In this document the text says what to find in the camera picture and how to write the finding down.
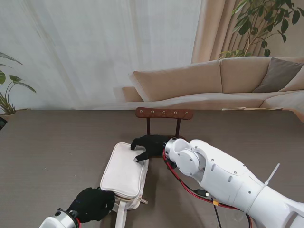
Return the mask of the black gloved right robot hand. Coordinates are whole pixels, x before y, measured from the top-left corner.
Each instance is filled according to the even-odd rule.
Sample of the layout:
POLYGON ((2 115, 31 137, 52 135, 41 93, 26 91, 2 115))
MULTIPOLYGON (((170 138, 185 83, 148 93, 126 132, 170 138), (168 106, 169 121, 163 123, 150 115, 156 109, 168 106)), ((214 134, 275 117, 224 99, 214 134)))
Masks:
POLYGON ((142 146, 145 148, 145 152, 136 156, 134 161, 141 162, 162 156, 165 145, 170 139, 171 137, 166 135, 144 135, 140 138, 135 138, 131 143, 131 150, 135 150, 137 146, 142 146))

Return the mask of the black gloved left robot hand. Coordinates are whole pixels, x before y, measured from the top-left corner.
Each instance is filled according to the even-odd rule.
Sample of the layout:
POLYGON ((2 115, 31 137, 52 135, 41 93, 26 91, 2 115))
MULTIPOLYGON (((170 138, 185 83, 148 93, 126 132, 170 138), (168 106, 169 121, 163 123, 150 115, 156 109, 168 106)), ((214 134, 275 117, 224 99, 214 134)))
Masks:
POLYGON ((115 194, 98 188, 82 190, 67 209, 80 223, 100 221, 113 209, 115 194))

